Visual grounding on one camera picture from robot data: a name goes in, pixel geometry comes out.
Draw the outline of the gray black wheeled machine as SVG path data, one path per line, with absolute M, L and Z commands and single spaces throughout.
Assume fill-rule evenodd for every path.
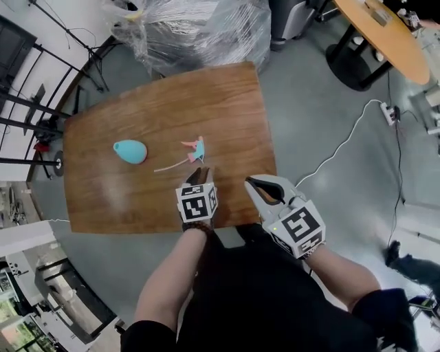
M 324 4 L 325 0 L 269 0 L 270 49 L 279 52 L 286 42 L 301 37 Z

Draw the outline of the person's left forearm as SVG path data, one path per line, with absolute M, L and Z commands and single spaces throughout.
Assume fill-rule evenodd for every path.
M 176 332 L 179 313 L 190 293 L 206 241 L 207 234 L 199 229 L 189 229 L 181 235 L 146 281 L 137 302 L 135 322 L 158 322 Z

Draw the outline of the round orange wooden table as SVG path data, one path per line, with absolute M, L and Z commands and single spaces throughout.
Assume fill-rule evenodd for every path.
M 417 39 L 404 22 L 378 0 L 333 0 L 337 9 L 353 25 L 357 32 L 349 42 L 355 50 L 364 39 L 384 55 L 392 67 L 407 79 L 419 85 L 430 80 L 430 68 Z M 384 27 L 370 15 L 371 8 L 381 8 L 389 13 L 390 21 Z

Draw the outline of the black monitor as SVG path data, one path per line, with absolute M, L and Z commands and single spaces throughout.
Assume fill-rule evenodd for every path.
M 37 38 L 0 15 L 0 83 L 11 84 Z

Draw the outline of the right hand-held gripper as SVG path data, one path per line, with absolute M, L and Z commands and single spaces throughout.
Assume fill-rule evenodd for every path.
M 305 259 L 325 242 L 325 224 L 314 203 L 276 175 L 252 175 L 245 189 L 273 242 L 296 259 Z

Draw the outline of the black round table base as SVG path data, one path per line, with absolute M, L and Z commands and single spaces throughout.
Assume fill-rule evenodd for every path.
M 340 82 L 353 90 L 366 91 L 387 74 L 392 65 L 386 61 L 375 71 L 371 71 L 362 58 L 362 52 L 369 46 L 369 42 L 364 39 L 356 49 L 349 47 L 349 42 L 356 32 L 356 28 L 350 25 L 337 44 L 328 46 L 325 56 L 329 68 Z

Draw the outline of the tripod light stand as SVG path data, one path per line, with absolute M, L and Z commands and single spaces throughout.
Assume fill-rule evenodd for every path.
M 55 11 L 51 7 L 49 7 L 49 9 L 52 11 L 52 14 L 50 14 L 41 5 L 39 5 L 37 3 L 37 0 L 27 0 L 27 2 L 29 3 L 29 6 L 34 6 L 38 10 L 40 10 L 45 16 L 47 16 L 58 27 L 60 27 L 67 36 L 71 37 L 75 42 L 79 44 L 79 46 L 87 50 L 88 61 L 92 63 L 93 66 L 96 68 L 98 75 L 102 81 L 102 84 L 99 85 L 97 82 L 91 79 L 92 83 L 95 85 L 96 89 L 101 93 L 103 93 L 104 90 L 110 91 L 109 86 L 107 85 L 107 82 L 104 79 L 104 76 L 102 75 L 102 57 L 99 54 L 97 54 L 90 46 L 88 46 L 82 40 L 80 40 L 75 34 L 73 34 L 72 31 L 67 28 L 67 26 L 61 21 L 61 18 L 55 13 Z

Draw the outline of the small cardboard box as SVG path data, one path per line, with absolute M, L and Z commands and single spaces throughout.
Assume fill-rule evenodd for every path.
M 386 26 L 391 19 L 389 13 L 381 8 L 371 8 L 370 15 L 382 27 Z

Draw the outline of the white power strip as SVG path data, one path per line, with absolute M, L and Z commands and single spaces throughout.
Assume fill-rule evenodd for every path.
M 388 125 L 390 127 L 393 126 L 394 123 L 396 123 L 396 121 L 398 120 L 398 108 L 388 106 L 385 102 L 381 102 L 379 106 Z

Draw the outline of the black metal monitor stand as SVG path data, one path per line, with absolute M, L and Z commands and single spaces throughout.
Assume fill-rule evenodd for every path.
M 92 47 L 102 57 L 102 67 L 113 42 L 111 37 L 103 45 Z M 36 136 L 52 131 L 40 121 L 52 116 L 67 117 L 62 106 L 83 78 L 94 87 L 91 79 L 102 84 L 96 68 L 88 61 L 87 50 L 86 54 L 84 65 L 74 65 L 35 43 L 14 81 L 9 85 L 0 83 L 0 162 L 22 165 L 12 170 L 0 168 L 0 180 L 26 178 L 28 170 L 24 166 L 31 164 Z

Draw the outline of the person's black shirt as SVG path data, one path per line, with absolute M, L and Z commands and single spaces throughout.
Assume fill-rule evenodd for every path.
M 241 225 L 244 246 L 226 248 L 207 234 L 177 330 L 133 323 L 121 352 L 418 352 L 402 289 L 380 289 L 349 311 L 305 260 L 275 244 L 259 224 Z

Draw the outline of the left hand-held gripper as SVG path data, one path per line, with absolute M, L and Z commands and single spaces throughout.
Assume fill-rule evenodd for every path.
M 177 208 L 184 223 L 213 218 L 217 207 L 217 188 L 212 182 L 212 169 L 195 169 L 186 179 L 187 187 L 177 188 Z

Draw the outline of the person's right forearm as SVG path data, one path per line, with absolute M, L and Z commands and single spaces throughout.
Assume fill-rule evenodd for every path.
M 340 256 L 326 245 L 319 245 L 305 262 L 349 311 L 352 311 L 363 297 L 381 289 L 369 269 Z

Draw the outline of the light blue plastic bottle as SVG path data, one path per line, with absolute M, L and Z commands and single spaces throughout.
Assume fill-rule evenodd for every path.
M 141 164 L 148 155 L 147 147 L 137 140 L 121 140 L 113 144 L 116 155 L 129 164 Z

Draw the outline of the plastic-wrapped pallet load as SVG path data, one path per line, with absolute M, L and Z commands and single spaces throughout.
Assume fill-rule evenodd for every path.
M 268 0 L 102 0 L 102 11 L 111 34 L 163 76 L 269 60 Z

